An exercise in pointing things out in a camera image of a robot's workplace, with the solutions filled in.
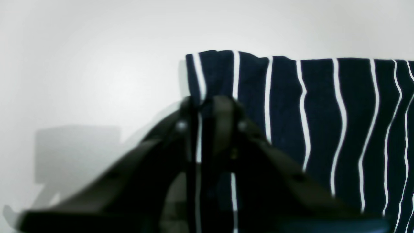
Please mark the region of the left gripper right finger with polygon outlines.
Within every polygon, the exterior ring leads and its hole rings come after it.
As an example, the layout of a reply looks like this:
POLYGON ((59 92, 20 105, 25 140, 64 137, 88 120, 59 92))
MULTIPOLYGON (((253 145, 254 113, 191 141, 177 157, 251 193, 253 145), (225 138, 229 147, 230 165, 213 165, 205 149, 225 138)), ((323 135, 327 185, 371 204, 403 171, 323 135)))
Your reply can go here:
POLYGON ((238 225, 247 233, 389 233, 379 215, 362 214, 270 145, 242 106, 213 97, 212 183, 233 173, 238 225))

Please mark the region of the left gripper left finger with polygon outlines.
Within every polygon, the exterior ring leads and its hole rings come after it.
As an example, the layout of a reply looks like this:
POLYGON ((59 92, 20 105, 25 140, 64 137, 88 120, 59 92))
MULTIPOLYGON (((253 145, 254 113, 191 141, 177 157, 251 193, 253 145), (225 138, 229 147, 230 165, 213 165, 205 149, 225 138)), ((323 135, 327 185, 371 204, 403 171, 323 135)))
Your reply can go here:
POLYGON ((92 184, 41 210, 22 213, 24 233, 159 233, 164 202, 175 178, 186 172, 195 190, 198 108, 185 97, 130 152, 92 184))

